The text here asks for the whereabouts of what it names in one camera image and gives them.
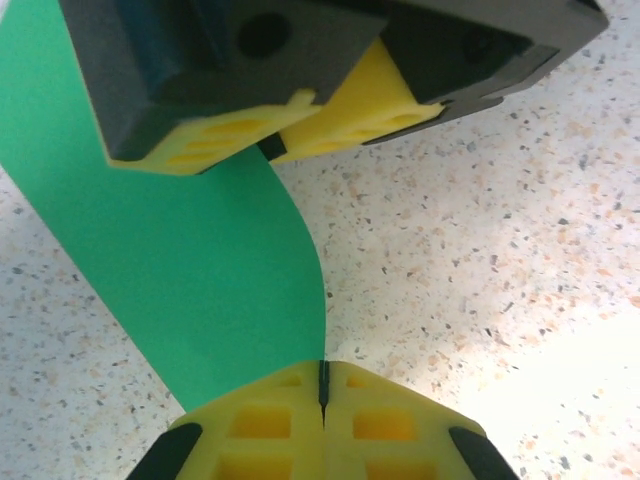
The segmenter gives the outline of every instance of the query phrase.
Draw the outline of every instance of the yellow foam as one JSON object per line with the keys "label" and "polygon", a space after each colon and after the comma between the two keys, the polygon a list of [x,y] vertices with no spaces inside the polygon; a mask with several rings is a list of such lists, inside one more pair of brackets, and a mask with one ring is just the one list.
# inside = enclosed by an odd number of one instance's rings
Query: yellow foam
{"label": "yellow foam", "polygon": [[315,93],[299,90],[286,105],[262,105],[210,118],[190,120],[174,128],[143,159],[109,159],[113,167],[171,175],[200,173],[286,126],[316,113]]}
{"label": "yellow foam", "polygon": [[416,102],[380,39],[319,113],[280,131],[283,163],[360,145],[437,117],[444,106]]}
{"label": "yellow foam", "polygon": [[203,432],[177,480],[475,480],[449,436],[472,420],[354,365],[318,362],[236,390],[172,425]]}

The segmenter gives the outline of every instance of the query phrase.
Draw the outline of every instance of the green paper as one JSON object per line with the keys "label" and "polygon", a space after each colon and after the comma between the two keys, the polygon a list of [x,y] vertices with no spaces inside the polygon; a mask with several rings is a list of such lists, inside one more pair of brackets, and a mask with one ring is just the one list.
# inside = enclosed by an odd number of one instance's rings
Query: green paper
{"label": "green paper", "polygon": [[323,357],[317,253],[266,160],[107,167],[57,2],[0,24],[0,163],[186,410]]}

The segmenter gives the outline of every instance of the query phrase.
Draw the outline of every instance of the terrazzo surface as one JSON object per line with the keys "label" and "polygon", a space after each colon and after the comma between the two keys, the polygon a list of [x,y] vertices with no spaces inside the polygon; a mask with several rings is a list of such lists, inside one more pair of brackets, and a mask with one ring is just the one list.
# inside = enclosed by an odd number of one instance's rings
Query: terrazzo surface
{"label": "terrazzo surface", "polygon": [[[501,106],[276,169],[328,357],[479,421],[523,479],[640,478],[640,2],[602,5]],[[181,408],[3,171],[0,238],[0,478],[124,478]]]}

